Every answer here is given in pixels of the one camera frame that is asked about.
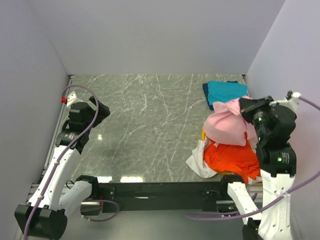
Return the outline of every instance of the wall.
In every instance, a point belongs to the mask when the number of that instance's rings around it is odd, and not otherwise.
[[[0,1],[0,233],[13,239],[14,212],[39,179],[67,73],[25,0]]]
[[[68,74],[246,74],[285,0],[28,0]]]
[[[282,99],[297,91],[320,104],[320,2],[287,0],[276,18],[247,75],[253,98],[271,95]],[[291,144],[297,154],[296,184],[319,171],[320,112],[301,103]],[[292,195],[293,213],[302,239],[320,236],[320,179]]]

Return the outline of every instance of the pile of clothes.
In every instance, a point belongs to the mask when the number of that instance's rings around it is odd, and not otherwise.
[[[212,106],[214,113],[203,125],[205,138],[198,141],[186,163],[202,178],[231,172],[246,184],[260,182],[258,138],[254,126],[241,116],[239,98],[216,101]]]

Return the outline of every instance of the orange cloth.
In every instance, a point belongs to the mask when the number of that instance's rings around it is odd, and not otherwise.
[[[209,167],[217,173],[232,172],[241,176],[244,182],[248,177],[255,180],[260,175],[259,161],[252,151],[250,143],[245,146],[219,144],[215,141],[204,150],[203,159]]]

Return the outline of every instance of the marble tabletop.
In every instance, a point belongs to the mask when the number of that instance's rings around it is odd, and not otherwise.
[[[111,115],[93,128],[70,179],[98,176],[104,182],[199,182],[186,164],[212,113],[202,83],[238,81],[239,74],[73,75],[71,83],[92,89]],[[78,97],[90,94],[74,87]],[[62,113],[63,123],[68,110]]]

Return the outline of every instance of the teal folded shirt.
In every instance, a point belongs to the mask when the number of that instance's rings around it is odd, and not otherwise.
[[[214,102],[229,102],[232,99],[246,96],[247,86],[239,83],[209,81],[208,82],[208,103],[213,105]]]

